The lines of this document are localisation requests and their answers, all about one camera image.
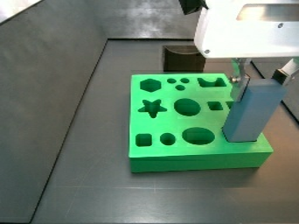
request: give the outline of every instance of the white panel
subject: white panel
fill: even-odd
[[[299,1],[207,1],[195,45],[207,58],[294,57],[299,55],[299,22],[238,20],[246,4],[299,4]]]

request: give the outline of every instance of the square hole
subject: square hole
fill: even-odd
[[[223,107],[219,101],[209,101],[209,105],[210,105],[210,110],[223,110]]]
[[[152,145],[152,135],[151,134],[138,134],[135,136],[135,145],[139,147],[146,147]]]

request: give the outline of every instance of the hexagonal hole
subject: hexagonal hole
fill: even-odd
[[[140,89],[147,92],[154,92],[162,88],[162,82],[159,80],[147,79],[140,81]]]

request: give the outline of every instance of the circular hole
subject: circular hole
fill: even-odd
[[[182,78],[182,83],[190,83],[190,80],[186,78]]]
[[[202,111],[202,106],[191,99],[181,99],[175,102],[174,109],[183,116],[197,116]]]
[[[169,79],[167,82],[174,84],[177,82],[177,80],[175,79]]]
[[[183,140],[190,144],[210,144],[215,136],[209,129],[205,128],[190,128],[182,133]]]
[[[178,85],[175,88],[181,91],[183,91],[186,89],[186,87],[183,85]]]
[[[165,145],[173,145],[175,143],[175,136],[171,133],[165,133],[161,136],[161,141]]]

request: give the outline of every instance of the gray wall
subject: gray wall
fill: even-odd
[[[201,15],[179,0],[96,0],[95,12],[112,39],[193,39]]]
[[[257,66],[257,69],[263,74],[265,78],[271,78],[275,70],[278,68],[282,68],[286,63],[289,62],[291,58],[261,58],[254,59],[254,63]],[[287,88],[287,94],[285,96],[283,102],[290,111],[294,114],[294,117],[297,121],[299,121],[299,80],[295,77],[295,79],[289,83],[286,86]]]
[[[107,38],[84,0],[0,26],[0,222],[28,222]]]

